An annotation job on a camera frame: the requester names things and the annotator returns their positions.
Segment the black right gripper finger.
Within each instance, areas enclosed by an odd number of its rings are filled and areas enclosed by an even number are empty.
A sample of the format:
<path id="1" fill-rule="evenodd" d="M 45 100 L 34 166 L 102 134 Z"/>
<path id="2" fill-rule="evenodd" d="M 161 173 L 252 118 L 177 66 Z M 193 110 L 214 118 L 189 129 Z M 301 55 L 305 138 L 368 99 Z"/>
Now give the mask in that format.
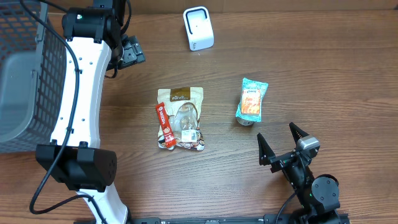
<path id="1" fill-rule="evenodd" d="M 290 131 L 292 133 L 293 139 L 295 141 L 295 143 L 298 142 L 299 139 L 307 137 L 308 133 L 306 133 L 305 131 L 303 131 L 302 129 L 300 129 L 296 124 L 294 124 L 293 122 L 289 123 L 289 128 Z"/>
<path id="2" fill-rule="evenodd" d="M 259 164 L 262 166 L 270 165 L 272 160 L 275 159 L 274 151 L 261 133 L 257 134 L 257 141 L 259 145 Z"/>

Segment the teal snack packet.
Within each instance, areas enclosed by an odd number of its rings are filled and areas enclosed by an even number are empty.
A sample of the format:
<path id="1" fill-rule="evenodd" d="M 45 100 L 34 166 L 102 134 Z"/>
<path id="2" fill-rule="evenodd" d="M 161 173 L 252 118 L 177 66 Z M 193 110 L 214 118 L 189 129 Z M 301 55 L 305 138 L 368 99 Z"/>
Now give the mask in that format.
<path id="1" fill-rule="evenodd" d="M 248 78 L 243 78 L 243 82 L 242 82 L 242 90 L 241 90 L 241 95 L 242 95 L 242 91 L 244 89 L 258 89 L 261 91 L 261 107 L 260 107 L 260 113 L 258 115 L 249 115 L 249 114 L 242 114 L 241 113 L 241 97 L 240 97 L 240 101 L 238 104 L 238 108 L 236 110 L 236 115 L 235 117 L 240 117 L 242 119 L 246 119 L 248 121 L 253 121 L 255 123 L 259 123 L 262 121 L 262 101 L 266 95 L 266 91 L 268 89 L 269 84 L 268 83 L 264 83 L 264 82 L 259 82 L 259 81 L 255 81 L 255 80 L 250 80 Z"/>

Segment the beige nut pouch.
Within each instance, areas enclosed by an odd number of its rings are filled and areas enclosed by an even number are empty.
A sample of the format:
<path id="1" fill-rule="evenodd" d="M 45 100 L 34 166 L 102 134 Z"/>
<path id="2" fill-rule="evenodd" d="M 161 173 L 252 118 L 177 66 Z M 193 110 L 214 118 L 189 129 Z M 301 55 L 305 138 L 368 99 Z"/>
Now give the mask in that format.
<path id="1" fill-rule="evenodd" d="M 203 151 L 205 149 L 204 137 L 200 130 L 202 102 L 202 87 L 158 90 L 157 105 L 164 103 L 169 123 L 177 142 L 174 147 L 166 148 L 159 123 L 157 142 L 161 149 L 168 149 L 170 151 L 176 148 L 194 151 Z"/>

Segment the red coffee stick sachet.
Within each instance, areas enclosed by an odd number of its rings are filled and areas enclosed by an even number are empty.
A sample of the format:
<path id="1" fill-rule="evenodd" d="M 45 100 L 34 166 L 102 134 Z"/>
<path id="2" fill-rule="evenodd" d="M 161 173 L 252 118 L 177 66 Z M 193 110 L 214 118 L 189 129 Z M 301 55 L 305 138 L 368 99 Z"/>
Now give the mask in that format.
<path id="1" fill-rule="evenodd" d="M 155 108 L 159 118 L 160 128 L 164 136 L 165 146 L 166 148 L 174 147 L 177 142 L 169 123 L 169 117 L 167 116 L 165 105 L 164 103 L 160 103 Z"/>

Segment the orange tissue packet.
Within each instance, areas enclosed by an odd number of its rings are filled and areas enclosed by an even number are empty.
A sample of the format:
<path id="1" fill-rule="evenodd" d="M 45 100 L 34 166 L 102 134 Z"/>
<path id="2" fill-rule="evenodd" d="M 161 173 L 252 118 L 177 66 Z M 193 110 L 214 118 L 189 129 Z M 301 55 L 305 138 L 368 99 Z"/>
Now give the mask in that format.
<path id="1" fill-rule="evenodd" d="M 244 89 L 241 95 L 241 113 L 258 115 L 261 107 L 261 91 L 258 89 Z"/>

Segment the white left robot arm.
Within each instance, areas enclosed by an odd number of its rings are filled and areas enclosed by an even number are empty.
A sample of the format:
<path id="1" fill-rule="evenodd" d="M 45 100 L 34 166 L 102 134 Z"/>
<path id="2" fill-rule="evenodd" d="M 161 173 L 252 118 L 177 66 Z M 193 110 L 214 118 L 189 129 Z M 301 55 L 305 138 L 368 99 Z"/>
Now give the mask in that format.
<path id="1" fill-rule="evenodd" d="M 46 178 L 83 199 L 95 223 L 132 222 L 114 185 L 116 153 L 100 147 L 99 134 L 107 71 L 117 73 L 145 61 L 138 40 L 126 34 L 130 20 L 129 1 L 95 1 L 65 11 L 60 41 L 67 50 L 67 68 L 60 111 L 50 142 L 35 152 Z"/>

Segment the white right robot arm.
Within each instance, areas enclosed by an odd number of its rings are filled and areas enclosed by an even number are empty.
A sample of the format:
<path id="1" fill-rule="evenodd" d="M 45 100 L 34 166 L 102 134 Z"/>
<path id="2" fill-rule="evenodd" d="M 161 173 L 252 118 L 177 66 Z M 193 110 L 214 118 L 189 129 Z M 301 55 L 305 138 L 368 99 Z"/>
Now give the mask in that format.
<path id="1" fill-rule="evenodd" d="M 257 134 L 259 164 L 270 166 L 272 173 L 281 171 L 292 186 L 293 194 L 284 202 L 274 223 L 349 223 L 340 215 L 339 182 L 330 174 L 313 175 L 309 165 L 320 150 L 320 142 L 293 122 L 289 123 L 295 148 L 277 156 L 262 134 Z"/>

